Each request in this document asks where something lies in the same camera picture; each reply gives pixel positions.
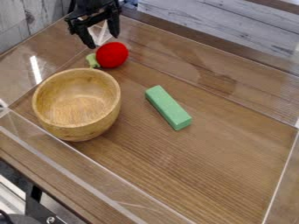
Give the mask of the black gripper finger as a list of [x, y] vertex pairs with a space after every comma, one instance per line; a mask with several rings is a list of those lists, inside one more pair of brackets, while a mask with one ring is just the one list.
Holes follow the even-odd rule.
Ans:
[[106, 26], [110, 35], [117, 38], [119, 33], [119, 19], [118, 19], [118, 11], [117, 9], [106, 10]]
[[81, 39], [81, 42], [83, 43], [83, 45], [89, 48], [89, 49], [94, 49], [95, 45], [93, 42], [93, 39], [89, 35], [89, 31], [87, 28], [83, 25], [78, 25], [75, 27], [75, 33]]

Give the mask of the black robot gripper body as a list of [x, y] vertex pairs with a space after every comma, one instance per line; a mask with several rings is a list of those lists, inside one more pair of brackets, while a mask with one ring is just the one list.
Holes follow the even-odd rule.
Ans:
[[102, 20], [106, 20], [107, 9], [117, 9], [119, 15], [121, 7], [118, 0], [70, 0], [67, 15], [63, 18], [69, 26], [69, 33], [75, 34], [75, 23], [90, 27]]

